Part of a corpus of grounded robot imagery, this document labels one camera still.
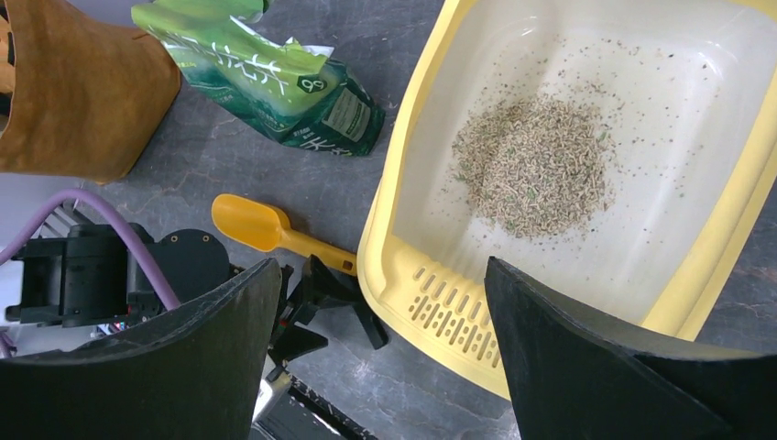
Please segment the black bag clip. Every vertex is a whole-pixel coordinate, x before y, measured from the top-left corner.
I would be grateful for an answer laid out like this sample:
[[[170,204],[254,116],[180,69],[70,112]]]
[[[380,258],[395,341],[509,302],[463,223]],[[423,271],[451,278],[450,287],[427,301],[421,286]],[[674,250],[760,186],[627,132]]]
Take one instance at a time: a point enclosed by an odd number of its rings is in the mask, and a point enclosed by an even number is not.
[[[293,272],[290,266],[281,269],[276,323],[268,348],[268,356],[275,363],[290,362],[328,346],[326,337],[305,327],[317,313],[326,309],[352,309],[374,349],[389,343],[386,328],[367,305],[355,277],[335,273],[316,256],[307,258],[299,282],[291,287]]]

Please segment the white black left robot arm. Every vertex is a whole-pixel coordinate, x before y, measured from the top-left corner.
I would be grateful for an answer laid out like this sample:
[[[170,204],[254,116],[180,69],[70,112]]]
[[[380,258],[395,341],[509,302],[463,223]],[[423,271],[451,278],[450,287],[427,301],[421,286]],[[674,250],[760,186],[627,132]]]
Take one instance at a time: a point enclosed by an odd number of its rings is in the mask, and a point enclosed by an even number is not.
[[[234,277],[224,245],[199,229],[155,240],[131,225],[181,303]],[[2,325],[139,324],[166,310],[137,258],[109,225],[74,225],[65,237],[34,238],[10,260]]]

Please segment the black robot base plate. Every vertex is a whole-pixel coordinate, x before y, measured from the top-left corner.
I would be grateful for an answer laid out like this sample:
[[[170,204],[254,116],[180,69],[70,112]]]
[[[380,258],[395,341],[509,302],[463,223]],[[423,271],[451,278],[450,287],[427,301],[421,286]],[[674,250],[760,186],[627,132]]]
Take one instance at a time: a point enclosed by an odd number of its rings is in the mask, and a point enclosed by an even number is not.
[[[376,436],[287,372],[263,379],[250,439],[367,440]]]

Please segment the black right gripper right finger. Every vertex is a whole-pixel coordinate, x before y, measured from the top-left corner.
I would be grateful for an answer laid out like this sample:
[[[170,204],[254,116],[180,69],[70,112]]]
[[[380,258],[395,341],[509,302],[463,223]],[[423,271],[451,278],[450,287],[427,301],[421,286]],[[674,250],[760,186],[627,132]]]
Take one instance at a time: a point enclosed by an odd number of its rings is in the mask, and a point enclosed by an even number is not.
[[[663,335],[500,258],[485,276],[525,439],[773,439],[776,357]]]

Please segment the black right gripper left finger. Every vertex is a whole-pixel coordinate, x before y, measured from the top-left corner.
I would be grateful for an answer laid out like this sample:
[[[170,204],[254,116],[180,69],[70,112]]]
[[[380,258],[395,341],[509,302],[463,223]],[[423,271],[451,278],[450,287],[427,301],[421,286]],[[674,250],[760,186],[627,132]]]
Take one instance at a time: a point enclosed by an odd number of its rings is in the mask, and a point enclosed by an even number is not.
[[[1,363],[4,439],[246,439],[281,287],[266,259],[71,351]]]

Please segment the orange plastic litter scoop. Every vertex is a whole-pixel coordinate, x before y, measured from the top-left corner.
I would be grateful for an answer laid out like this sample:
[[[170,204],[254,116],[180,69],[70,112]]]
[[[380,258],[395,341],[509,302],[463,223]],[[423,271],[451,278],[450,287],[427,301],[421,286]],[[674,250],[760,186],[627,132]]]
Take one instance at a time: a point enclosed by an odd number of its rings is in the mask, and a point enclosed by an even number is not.
[[[327,267],[356,275],[356,255],[294,230],[278,207],[223,193],[213,199],[211,216],[215,227],[234,241],[270,252],[284,248],[305,258],[315,256]]]

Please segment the green cat litter bag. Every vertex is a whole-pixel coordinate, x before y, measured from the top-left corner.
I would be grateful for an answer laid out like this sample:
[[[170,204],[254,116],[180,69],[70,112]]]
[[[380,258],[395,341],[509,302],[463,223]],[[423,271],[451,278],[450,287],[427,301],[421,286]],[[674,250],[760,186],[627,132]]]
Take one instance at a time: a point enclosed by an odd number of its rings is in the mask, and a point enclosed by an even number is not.
[[[258,133],[285,147],[363,157],[385,112],[333,48],[277,44],[251,26],[268,1],[153,1],[131,9],[183,78]]]

